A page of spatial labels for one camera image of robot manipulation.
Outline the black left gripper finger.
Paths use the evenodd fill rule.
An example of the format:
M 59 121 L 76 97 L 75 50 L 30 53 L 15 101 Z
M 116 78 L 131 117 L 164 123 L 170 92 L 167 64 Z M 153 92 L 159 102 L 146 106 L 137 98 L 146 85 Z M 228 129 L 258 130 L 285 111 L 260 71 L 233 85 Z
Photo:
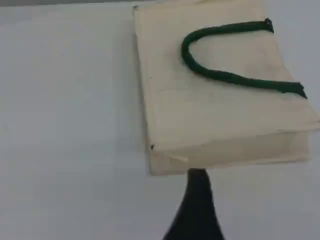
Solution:
M 211 181 L 205 169 L 187 171 L 182 202 L 165 240 L 223 240 L 213 199 Z

